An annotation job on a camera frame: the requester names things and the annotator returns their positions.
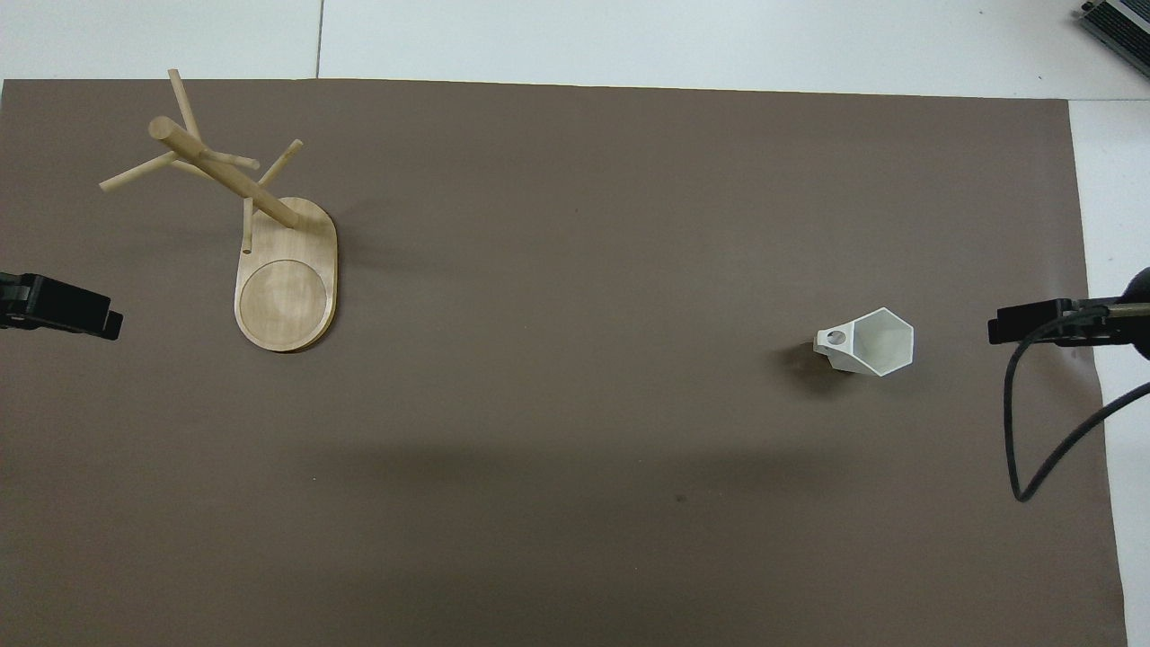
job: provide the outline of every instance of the electronic device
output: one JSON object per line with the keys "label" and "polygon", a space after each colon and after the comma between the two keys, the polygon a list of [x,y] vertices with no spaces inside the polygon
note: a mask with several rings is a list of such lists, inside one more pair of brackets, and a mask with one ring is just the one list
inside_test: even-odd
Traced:
{"label": "electronic device", "polygon": [[1003,384],[1003,433],[1006,441],[1006,470],[1011,491],[1020,502],[1029,501],[1055,465],[1090,430],[1112,414],[1150,393],[1150,383],[1137,387],[1103,407],[1079,425],[1038,468],[1026,488],[1019,486],[1014,461],[1014,372],[1019,360],[1036,344],[1063,347],[1133,345],[1142,357],[1150,360],[1150,267],[1140,271],[1119,296],[1102,299],[1058,298],[998,309],[987,322],[990,344],[1018,342],[1006,364]]}
{"label": "electronic device", "polygon": [[1150,0],[1087,2],[1079,24],[1150,76]]}
{"label": "electronic device", "polygon": [[124,316],[112,299],[40,274],[0,272],[0,329],[55,329],[120,338]]}

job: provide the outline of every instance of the wooden peg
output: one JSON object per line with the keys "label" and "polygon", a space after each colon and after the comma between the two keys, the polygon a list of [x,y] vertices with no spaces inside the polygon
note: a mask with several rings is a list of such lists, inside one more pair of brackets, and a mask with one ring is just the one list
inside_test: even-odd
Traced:
{"label": "wooden peg", "polygon": [[169,163],[176,161],[179,155],[175,151],[169,151],[158,157],[152,157],[139,165],[133,165],[132,168],[129,168],[128,170],[121,172],[120,175],[109,177],[103,182],[100,182],[100,188],[102,188],[103,192],[107,193],[108,191],[118,188],[124,184],[128,184],[129,182],[136,179],[137,177],[147,175],[153,170],[159,170],[168,165]]}
{"label": "wooden peg", "polygon": [[254,208],[252,198],[244,198],[244,239],[239,245],[239,251],[246,254],[252,253],[252,211]]}
{"label": "wooden peg", "polygon": [[237,195],[252,198],[252,201],[260,210],[275,218],[279,224],[289,229],[294,229],[299,223],[298,213],[281,202],[251,177],[240,172],[239,169],[201,157],[200,152],[207,148],[204,141],[192,137],[191,133],[171,121],[171,118],[166,116],[153,118],[152,123],[147,126],[147,131],[153,139],[163,141],[166,146],[178,153],[179,156],[210,175],[216,182],[223,184]]}
{"label": "wooden peg", "polygon": [[252,157],[245,157],[243,155],[233,155],[231,153],[218,153],[216,151],[209,151],[207,148],[204,148],[202,151],[200,151],[200,157],[222,163],[230,163],[231,165],[243,165],[252,170],[260,169],[259,160],[253,160]]}
{"label": "wooden peg", "polygon": [[179,103],[179,114],[184,117],[184,126],[192,133],[192,137],[200,137],[200,126],[195,123],[195,115],[192,114],[192,103],[187,100],[187,91],[184,90],[184,80],[179,78],[179,70],[172,68],[168,70],[168,78],[171,79],[171,88],[176,92],[176,102]]}
{"label": "wooden peg", "polygon": [[202,170],[195,168],[194,165],[185,162],[184,160],[176,160],[176,161],[171,162],[171,168],[178,168],[179,170],[183,170],[184,172],[190,172],[190,174],[192,174],[192,175],[194,175],[197,177],[202,177],[205,179],[212,179],[210,175],[208,175],[207,172],[204,172]]}
{"label": "wooden peg", "polygon": [[294,156],[296,153],[298,153],[301,147],[304,147],[304,143],[300,141],[299,139],[296,139],[291,144],[288,144],[288,148],[284,149],[284,152],[279,155],[278,159],[276,159],[276,161],[271,162],[271,165],[268,167],[268,171],[264,172],[263,177],[260,178],[259,182],[260,186],[267,186],[268,184],[270,184],[271,180],[275,179],[277,175],[279,175],[279,171],[283,170],[285,165],[288,165],[288,160],[292,159],[292,156]]}

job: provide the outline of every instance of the oval wooden base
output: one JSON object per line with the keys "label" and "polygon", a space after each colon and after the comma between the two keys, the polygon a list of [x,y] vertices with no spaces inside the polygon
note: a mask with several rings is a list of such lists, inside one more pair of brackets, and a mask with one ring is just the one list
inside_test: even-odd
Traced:
{"label": "oval wooden base", "polygon": [[307,348],[336,314],[336,225],[315,202],[281,198],[300,215],[288,229],[252,214],[252,253],[239,254],[236,322],[251,342],[276,353]]}

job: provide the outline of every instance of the white hexagonal cup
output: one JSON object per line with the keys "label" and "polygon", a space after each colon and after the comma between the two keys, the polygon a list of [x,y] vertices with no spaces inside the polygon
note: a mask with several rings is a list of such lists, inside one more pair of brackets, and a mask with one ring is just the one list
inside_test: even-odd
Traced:
{"label": "white hexagonal cup", "polygon": [[819,331],[814,353],[838,371],[889,376],[914,360],[914,328],[885,307]]}

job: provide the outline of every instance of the brown paper backdrop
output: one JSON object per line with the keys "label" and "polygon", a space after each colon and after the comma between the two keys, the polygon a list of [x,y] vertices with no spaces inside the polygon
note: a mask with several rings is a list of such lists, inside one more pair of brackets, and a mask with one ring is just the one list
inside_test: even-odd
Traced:
{"label": "brown paper backdrop", "polygon": [[[334,216],[298,355],[231,311],[238,198],[160,80],[5,83],[0,259],[108,344],[0,333],[5,645],[1122,645],[1095,433],[1028,506],[995,308],[1086,294],[1064,101],[189,82]],[[818,329],[917,329],[884,379]],[[1099,406],[1021,370],[1022,470]]]}

